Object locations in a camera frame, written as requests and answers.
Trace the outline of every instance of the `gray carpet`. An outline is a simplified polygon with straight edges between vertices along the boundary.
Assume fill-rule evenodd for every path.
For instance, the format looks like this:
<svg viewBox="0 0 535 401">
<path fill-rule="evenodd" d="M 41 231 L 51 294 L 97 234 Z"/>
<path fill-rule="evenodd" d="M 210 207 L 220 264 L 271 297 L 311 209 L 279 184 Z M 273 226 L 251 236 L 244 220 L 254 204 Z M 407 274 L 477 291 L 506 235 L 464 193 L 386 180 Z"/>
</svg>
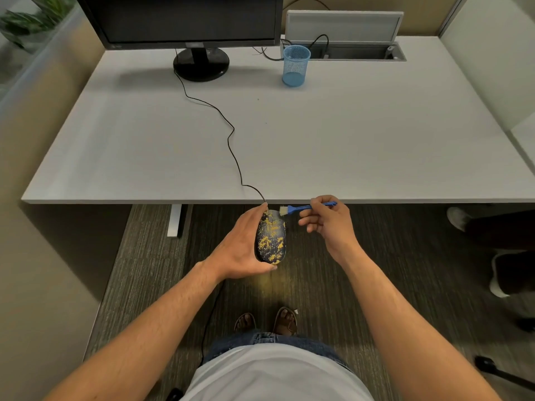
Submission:
<svg viewBox="0 0 535 401">
<path fill-rule="evenodd" d="M 535 295 L 498 299 L 488 291 L 491 249 L 470 242 L 449 225 L 442 205 L 351 205 L 357 237 L 402 294 L 469 360 L 492 357 L 499 367 L 535 380 L 535 335 L 512 320 L 535 317 Z M 170 206 L 134 205 L 104 296 L 88 354 L 115 337 L 147 306 L 204 259 L 232 228 L 243 205 L 190 206 L 184 235 L 166 238 Z M 400 400 L 381 363 L 343 271 L 316 234 L 287 222 L 287 254 L 275 273 L 228 281 L 205 348 L 232 331 L 251 311 L 270 330 L 281 305 L 298 310 L 299 333 L 334 347 L 375 400 Z M 148 399 L 186 390 L 201 359 L 204 324 L 215 293 L 197 314 Z M 505 401 L 533 399 L 533 392 L 486 377 Z"/>
</svg>

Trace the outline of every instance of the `cubicle wall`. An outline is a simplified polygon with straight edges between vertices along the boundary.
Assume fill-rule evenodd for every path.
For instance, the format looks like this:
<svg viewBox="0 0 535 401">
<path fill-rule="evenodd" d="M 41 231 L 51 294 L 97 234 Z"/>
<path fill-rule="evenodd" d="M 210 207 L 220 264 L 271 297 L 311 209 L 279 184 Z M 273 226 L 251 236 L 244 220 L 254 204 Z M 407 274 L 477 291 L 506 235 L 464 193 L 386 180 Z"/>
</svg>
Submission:
<svg viewBox="0 0 535 401">
<path fill-rule="evenodd" d="M 293 0 L 284 0 L 284 6 Z M 321 0 L 330 9 L 351 11 L 404 11 L 400 35 L 434 36 L 457 0 Z M 325 9 L 314 0 L 300 0 L 290 9 Z M 283 32 L 286 10 L 283 14 Z"/>
<path fill-rule="evenodd" d="M 82 362 L 130 206 L 20 201 L 104 48 L 78 13 L 0 102 L 0 399 L 35 401 Z"/>
<path fill-rule="evenodd" d="M 535 0 L 467 0 L 442 36 L 505 131 L 535 159 Z"/>
</svg>

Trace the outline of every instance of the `hand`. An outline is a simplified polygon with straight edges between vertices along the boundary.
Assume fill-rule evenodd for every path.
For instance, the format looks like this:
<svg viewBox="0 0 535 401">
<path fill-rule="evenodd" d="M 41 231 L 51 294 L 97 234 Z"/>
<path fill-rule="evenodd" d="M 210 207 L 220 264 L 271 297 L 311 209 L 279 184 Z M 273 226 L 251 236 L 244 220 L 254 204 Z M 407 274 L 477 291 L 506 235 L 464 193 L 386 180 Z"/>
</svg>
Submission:
<svg viewBox="0 0 535 401">
<path fill-rule="evenodd" d="M 323 202 L 336 201 L 333 207 L 326 207 Z M 299 225 L 306 225 L 307 232 L 317 231 L 325 239 L 325 245 L 333 259 L 344 267 L 348 256 L 354 250 L 361 250 L 358 244 L 349 208 L 332 195 L 320 195 L 310 201 L 312 209 L 299 213 Z"/>
<path fill-rule="evenodd" d="M 255 256 L 256 230 L 267 208 L 267 203 L 263 203 L 242 214 L 234 228 L 203 262 L 213 270 L 218 282 L 226 278 L 242 278 L 277 269 L 277 266 L 258 261 Z"/>
</svg>

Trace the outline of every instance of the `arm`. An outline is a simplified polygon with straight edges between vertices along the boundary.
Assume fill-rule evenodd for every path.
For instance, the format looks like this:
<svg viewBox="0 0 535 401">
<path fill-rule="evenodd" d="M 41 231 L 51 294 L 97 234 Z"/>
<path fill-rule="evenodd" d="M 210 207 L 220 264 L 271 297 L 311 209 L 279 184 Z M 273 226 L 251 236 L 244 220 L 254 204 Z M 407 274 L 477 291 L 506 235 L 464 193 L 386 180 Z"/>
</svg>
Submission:
<svg viewBox="0 0 535 401">
<path fill-rule="evenodd" d="M 320 202 L 337 201 L 333 208 Z M 313 199 L 300 225 L 325 238 L 344 269 L 395 385 L 406 400 L 471 401 L 500 398 L 472 365 L 405 300 L 366 255 L 353 231 L 349 208 L 336 197 Z"/>
<path fill-rule="evenodd" d="M 267 207 L 264 203 L 240 216 L 206 260 L 197 263 L 114 340 L 58 384 L 45 400 L 143 400 L 219 282 L 276 268 L 257 261 L 254 255 L 256 229 Z"/>
</svg>

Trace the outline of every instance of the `blue mesh pencil cup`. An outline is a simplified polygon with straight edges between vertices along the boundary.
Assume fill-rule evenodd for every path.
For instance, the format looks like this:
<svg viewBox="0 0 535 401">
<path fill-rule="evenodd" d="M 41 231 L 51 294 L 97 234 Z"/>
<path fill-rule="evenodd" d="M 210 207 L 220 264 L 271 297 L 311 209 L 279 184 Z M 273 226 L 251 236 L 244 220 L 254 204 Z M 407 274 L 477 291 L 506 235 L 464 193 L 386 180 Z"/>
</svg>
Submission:
<svg viewBox="0 0 535 401">
<path fill-rule="evenodd" d="M 310 51 L 301 45 L 290 45 L 284 48 L 283 82 L 290 87 L 299 87 L 304 83 Z"/>
</svg>

